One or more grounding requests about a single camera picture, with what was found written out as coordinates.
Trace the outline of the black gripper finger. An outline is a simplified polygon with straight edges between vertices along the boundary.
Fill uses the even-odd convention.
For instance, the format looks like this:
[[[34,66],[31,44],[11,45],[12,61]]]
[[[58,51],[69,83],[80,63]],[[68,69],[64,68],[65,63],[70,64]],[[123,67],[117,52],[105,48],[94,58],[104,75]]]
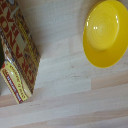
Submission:
[[[5,61],[5,57],[4,57],[2,43],[0,41],[0,69],[2,68],[4,61]]]

